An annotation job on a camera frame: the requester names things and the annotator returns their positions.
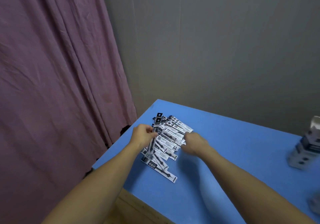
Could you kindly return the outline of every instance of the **forearm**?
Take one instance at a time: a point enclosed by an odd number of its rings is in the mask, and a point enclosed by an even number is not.
[[[199,157],[247,223],[314,223],[266,184],[207,146]]]
[[[118,155],[81,181],[51,211],[43,224],[102,223],[139,151],[137,145],[128,144]]]

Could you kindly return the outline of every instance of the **pile of pen refill packages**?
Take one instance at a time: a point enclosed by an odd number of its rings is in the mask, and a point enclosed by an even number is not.
[[[150,141],[147,149],[142,149],[141,161],[175,183],[177,177],[168,171],[169,166],[166,164],[166,160],[168,158],[174,161],[177,159],[178,156],[175,152],[181,148],[181,145],[186,144],[184,134],[192,132],[193,129],[172,115],[167,118],[162,116],[162,113],[158,113],[153,120],[153,132],[157,132],[158,136]]]

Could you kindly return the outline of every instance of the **gray wall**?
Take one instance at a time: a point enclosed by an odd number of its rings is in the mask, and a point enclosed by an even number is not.
[[[320,115],[320,0],[105,1],[139,115],[159,98],[295,134]]]

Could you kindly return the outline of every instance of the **pink curtain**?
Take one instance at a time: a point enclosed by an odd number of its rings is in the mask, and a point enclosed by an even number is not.
[[[0,0],[0,223],[40,223],[136,120],[103,0]]]

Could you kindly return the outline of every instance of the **wooden floor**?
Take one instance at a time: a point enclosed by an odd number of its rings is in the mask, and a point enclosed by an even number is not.
[[[122,189],[104,224],[172,224],[169,219]]]

